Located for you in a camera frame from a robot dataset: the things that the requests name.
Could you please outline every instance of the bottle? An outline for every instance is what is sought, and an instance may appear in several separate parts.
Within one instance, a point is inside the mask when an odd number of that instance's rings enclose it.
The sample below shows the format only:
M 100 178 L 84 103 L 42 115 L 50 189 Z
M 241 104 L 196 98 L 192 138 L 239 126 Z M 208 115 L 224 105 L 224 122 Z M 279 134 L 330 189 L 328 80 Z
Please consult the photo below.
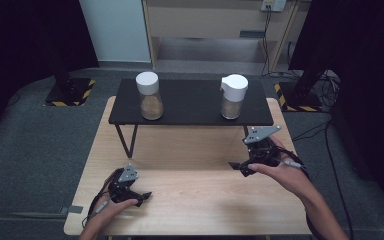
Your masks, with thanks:
M 241 75 L 232 74 L 222 78 L 221 89 L 224 90 L 221 115 L 226 119 L 238 118 L 248 89 L 248 80 Z
M 164 107 L 159 91 L 158 75 L 142 72 L 136 76 L 140 95 L 141 114 L 148 120 L 156 120 L 163 115 Z

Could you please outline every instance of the white wall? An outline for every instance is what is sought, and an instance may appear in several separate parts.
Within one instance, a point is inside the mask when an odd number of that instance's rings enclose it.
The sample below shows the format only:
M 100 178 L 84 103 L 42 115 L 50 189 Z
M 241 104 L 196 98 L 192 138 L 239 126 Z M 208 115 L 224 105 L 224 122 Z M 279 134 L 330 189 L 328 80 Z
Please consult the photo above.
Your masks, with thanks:
M 151 62 L 141 0 L 80 0 L 99 61 Z

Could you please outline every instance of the light wood tabletop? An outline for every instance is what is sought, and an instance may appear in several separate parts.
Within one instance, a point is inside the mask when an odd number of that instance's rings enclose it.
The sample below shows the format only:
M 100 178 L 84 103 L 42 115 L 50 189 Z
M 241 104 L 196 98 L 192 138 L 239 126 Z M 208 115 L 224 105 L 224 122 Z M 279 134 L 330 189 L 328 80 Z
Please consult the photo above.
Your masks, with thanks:
M 131 189 L 152 192 L 141 207 L 130 207 L 104 235 L 275 235 L 310 234 L 302 203 L 270 177 L 244 177 L 228 162 L 248 160 L 243 127 L 139 126 L 135 154 L 128 159 L 108 117 L 108 100 L 64 232 L 80 235 L 94 196 L 117 168 L 131 163 L 139 179 Z M 274 136 L 294 151 L 278 102 L 267 99 L 282 130 Z M 121 126 L 126 139 L 133 126 Z

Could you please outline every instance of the white bottle cap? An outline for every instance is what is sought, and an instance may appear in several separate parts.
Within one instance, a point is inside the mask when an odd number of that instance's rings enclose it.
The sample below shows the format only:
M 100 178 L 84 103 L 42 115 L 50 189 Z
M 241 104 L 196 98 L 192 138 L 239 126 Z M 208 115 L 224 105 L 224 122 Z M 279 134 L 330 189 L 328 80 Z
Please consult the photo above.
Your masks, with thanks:
M 143 95 L 152 95 L 158 92 L 158 75 L 153 72 L 143 72 L 136 76 L 138 90 Z
M 248 89 L 248 80 L 238 74 L 232 74 L 221 79 L 221 88 L 224 97 L 231 102 L 240 102 L 245 98 Z

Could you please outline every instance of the power outlet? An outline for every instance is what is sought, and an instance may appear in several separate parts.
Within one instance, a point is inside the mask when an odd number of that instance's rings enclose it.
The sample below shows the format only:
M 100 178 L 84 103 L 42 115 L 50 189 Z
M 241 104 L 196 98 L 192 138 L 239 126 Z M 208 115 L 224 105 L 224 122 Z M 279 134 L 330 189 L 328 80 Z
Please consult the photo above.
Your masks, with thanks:
M 268 12 L 269 7 L 272 12 L 282 12 L 285 9 L 287 0 L 263 0 L 261 11 Z

